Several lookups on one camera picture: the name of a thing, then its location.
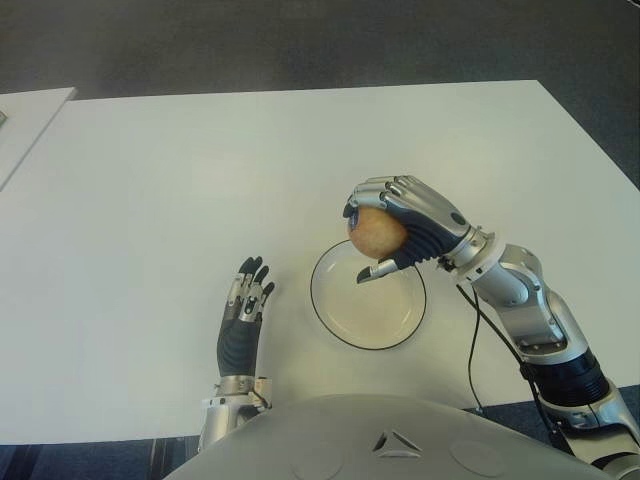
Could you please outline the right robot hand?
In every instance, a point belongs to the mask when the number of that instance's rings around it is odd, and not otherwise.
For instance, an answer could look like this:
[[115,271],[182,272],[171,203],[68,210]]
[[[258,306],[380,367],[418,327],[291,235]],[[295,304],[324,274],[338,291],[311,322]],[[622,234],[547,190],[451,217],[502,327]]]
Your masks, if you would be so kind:
[[343,216],[360,218],[363,207],[390,215],[405,228],[408,237],[377,264],[361,270],[356,277],[359,284],[442,257],[461,244],[471,230],[451,202],[413,176],[374,177],[358,184],[348,197]]

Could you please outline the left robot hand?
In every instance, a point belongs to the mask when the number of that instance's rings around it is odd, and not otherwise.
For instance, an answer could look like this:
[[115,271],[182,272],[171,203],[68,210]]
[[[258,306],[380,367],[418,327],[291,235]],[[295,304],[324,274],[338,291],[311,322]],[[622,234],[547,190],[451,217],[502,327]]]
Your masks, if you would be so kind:
[[263,284],[268,273],[260,256],[248,257],[233,278],[217,340],[221,377],[255,375],[263,313],[275,289]]

